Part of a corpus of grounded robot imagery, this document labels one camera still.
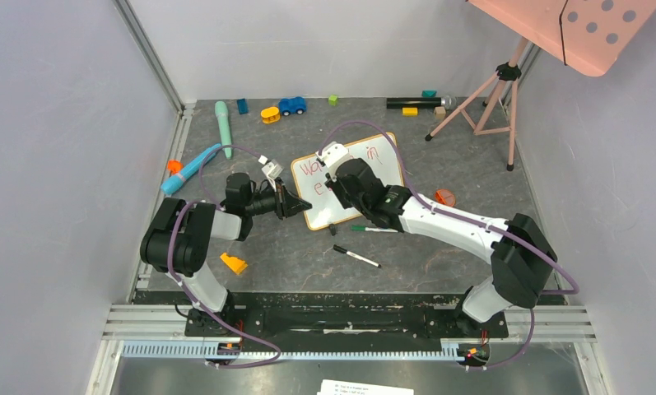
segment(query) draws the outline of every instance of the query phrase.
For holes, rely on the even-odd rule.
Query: yellow toy block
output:
[[[274,123],[281,118],[281,115],[279,115],[278,107],[268,107],[260,112],[260,117],[264,123]]]
[[[403,117],[416,117],[417,116],[417,107],[403,107],[402,108]]]
[[[227,253],[222,253],[219,258],[221,258],[221,261],[223,261],[223,263],[225,263],[226,266],[237,275],[240,275],[240,273],[248,267],[248,264],[245,263],[243,259],[231,257]]]

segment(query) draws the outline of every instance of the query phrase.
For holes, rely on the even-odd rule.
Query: blue toy car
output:
[[[303,114],[306,111],[305,99],[297,96],[293,99],[279,100],[279,112],[288,117],[291,114]]]

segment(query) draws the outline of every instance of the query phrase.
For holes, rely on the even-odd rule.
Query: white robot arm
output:
[[[178,274],[179,285],[186,285],[212,312],[225,308],[228,290],[216,280],[205,262],[209,239],[244,241],[253,227],[254,216],[274,212],[283,220],[312,207],[286,189],[278,177],[280,172],[281,166],[274,161],[263,167],[269,182],[266,188],[257,188],[246,173],[231,174],[226,179],[226,199],[221,202],[223,211],[211,203],[199,202],[184,217],[175,238],[172,268]],[[139,251],[143,262],[174,281],[178,280],[168,271],[168,249],[173,224],[185,204],[181,199],[163,199]]]
[[[552,268],[513,240],[488,230],[493,225],[517,235],[556,261],[551,246],[531,218],[521,214],[512,221],[488,218],[441,205],[420,195],[421,200],[433,207],[430,209],[415,199],[409,189],[383,185],[369,165],[362,159],[351,159],[342,144],[333,142],[316,155],[327,170],[326,186],[344,208],[354,207],[378,227],[429,236],[464,249],[492,265],[492,276],[468,289],[457,306],[476,323],[488,321],[511,305],[529,309],[536,305]],[[439,214],[434,207],[453,215]],[[461,217],[487,226],[470,224],[458,219]]]

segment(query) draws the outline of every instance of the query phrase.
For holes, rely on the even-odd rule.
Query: blue toy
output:
[[[169,196],[177,192],[178,189],[182,188],[182,184],[184,184],[190,177],[192,177],[195,173],[199,171],[199,167],[202,166],[202,160],[204,160],[204,158],[207,157],[207,155],[209,155],[211,151],[217,149],[220,146],[221,144],[217,143],[214,144],[213,146],[208,147],[199,156],[194,158],[194,160],[189,162],[179,173],[171,175],[161,185],[161,190],[163,191],[163,193]],[[212,156],[209,156],[207,162],[214,159],[214,156],[216,156],[216,153],[214,153],[214,155]]]
[[[306,111],[305,99],[297,96],[293,99],[279,100],[279,112],[288,117],[291,114],[303,114]]]
[[[235,103],[238,105],[238,114],[243,115],[248,113],[248,102],[245,99],[238,99]]]

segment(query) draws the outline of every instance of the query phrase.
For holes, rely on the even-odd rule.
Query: orange triangle block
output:
[[[248,267],[248,264],[245,263],[243,259],[231,257],[227,253],[221,254],[219,258],[221,258],[221,261],[223,261],[223,263],[225,263],[226,266],[233,271],[233,273],[238,275]]]

